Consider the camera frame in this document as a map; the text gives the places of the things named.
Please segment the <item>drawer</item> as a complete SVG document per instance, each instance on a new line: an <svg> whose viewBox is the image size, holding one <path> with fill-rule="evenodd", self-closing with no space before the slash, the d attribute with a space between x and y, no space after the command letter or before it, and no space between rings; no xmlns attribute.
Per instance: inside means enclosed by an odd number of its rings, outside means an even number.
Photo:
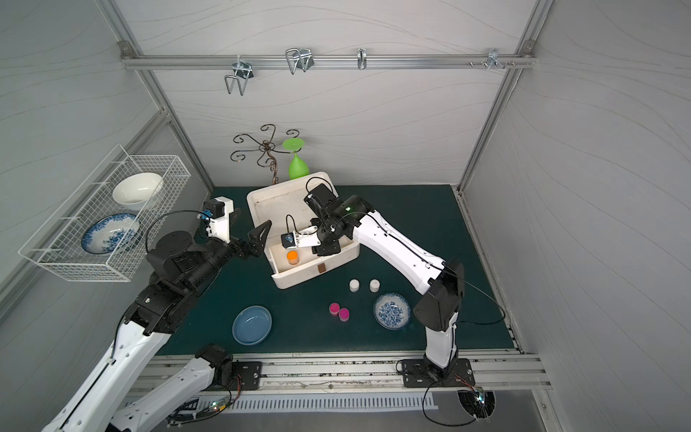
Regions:
<svg viewBox="0 0 691 432"><path fill-rule="evenodd" d="M339 242L341 251L332 256L318 257L310 248L297 249L298 263L289 263L289 250L285 249L278 237L270 239L265 248L267 260L272 268L272 279L278 289L285 290L309 281L340 266L354 261L360 255L360 244L356 241L342 239Z"/></svg>

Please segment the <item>orange paint can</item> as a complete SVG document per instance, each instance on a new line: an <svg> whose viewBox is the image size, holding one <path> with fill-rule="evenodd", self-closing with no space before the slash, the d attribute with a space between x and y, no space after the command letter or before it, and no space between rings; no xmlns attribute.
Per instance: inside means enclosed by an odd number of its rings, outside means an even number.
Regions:
<svg viewBox="0 0 691 432"><path fill-rule="evenodd" d="M298 264L300 264L300 255L295 249L289 250L286 253L286 259L291 266L297 266Z"/></svg>

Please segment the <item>white three-drawer cabinet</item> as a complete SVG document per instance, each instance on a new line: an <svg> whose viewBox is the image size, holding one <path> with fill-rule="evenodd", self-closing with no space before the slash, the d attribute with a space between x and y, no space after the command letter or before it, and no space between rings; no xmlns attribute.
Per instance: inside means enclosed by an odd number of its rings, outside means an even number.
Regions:
<svg viewBox="0 0 691 432"><path fill-rule="evenodd" d="M337 190L327 173L317 172L254 190L247 196L254 225L272 223L265 255L273 270L273 281L281 290L324 275L360 254L359 243L347 237L339 240L340 252L336 255L319 257L313 253L317 229L311 221L316 215L304 199L318 185L332 192Z"/></svg>

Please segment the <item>pink paint can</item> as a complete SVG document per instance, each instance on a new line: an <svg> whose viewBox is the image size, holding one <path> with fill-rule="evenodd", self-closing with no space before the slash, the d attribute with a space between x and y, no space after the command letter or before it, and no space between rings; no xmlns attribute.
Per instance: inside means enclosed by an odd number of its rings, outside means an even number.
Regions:
<svg viewBox="0 0 691 432"><path fill-rule="evenodd" d="M342 322L347 322L347 321L349 321L349 319L350 319L350 311L349 311L349 309L347 309L347 308L342 308L342 309L340 309L339 312L338 312L338 318L339 318Z"/></svg>
<svg viewBox="0 0 691 432"><path fill-rule="evenodd" d="M340 305L336 302L333 302L331 305L329 305L329 313L332 316L338 316L338 313L340 312Z"/></svg>

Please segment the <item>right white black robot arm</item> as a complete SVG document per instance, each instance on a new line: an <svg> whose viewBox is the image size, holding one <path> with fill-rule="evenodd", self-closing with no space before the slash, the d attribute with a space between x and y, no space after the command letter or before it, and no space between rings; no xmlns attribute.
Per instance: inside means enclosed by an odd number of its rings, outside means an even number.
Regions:
<svg viewBox="0 0 691 432"><path fill-rule="evenodd" d="M341 239L351 239L387 261L420 293L413 313L426 328L426 368L439 380L449 376L458 356L456 322L465 290L461 261L423 250L357 195L342 200L329 186L319 184L307 190L304 202L315 214L305 230L313 254L336 255Z"/></svg>

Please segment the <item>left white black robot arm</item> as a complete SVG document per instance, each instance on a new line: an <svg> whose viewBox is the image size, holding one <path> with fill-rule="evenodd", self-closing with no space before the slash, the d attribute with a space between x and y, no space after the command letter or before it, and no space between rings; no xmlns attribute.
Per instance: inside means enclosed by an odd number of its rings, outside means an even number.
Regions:
<svg viewBox="0 0 691 432"><path fill-rule="evenodd" d="M182 326L223 266L234 258L260 257L271 227L270 221L262 223L247 240L212 232L203 245L182 230L162 237L147 253L154 268L149 285L122 315L113 342L94 370L45 430L149 431L209 387L221 387L230 395L240 391L232 355L209 344L133 407L120 407L145 366Z"/></svg>

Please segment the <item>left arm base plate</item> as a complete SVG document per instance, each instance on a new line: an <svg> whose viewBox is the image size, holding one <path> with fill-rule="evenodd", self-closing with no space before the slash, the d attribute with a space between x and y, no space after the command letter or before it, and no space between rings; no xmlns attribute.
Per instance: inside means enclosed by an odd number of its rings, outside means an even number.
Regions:
<svg viewBox="0 0 691 432"><path fill-rule="evenodd" d="M263 364L258 361L225 361L212 369L212 381L201 388L211 391L256 391L262 377Z"/></svg>

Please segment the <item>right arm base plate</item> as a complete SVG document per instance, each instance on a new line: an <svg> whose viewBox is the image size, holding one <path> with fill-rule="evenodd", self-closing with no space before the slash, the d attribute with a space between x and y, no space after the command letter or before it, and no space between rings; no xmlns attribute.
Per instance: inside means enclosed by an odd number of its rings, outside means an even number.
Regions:
<svg viewBox="0 0 691 432"><path fill-rule="evenodd" d="M430 386L441 388L475 387L475 378L470 361L458 358L453 368L441 370L426 359L413 358L399 360L395 371L402 377L403 386L410 389L426 389Z"/></svg>

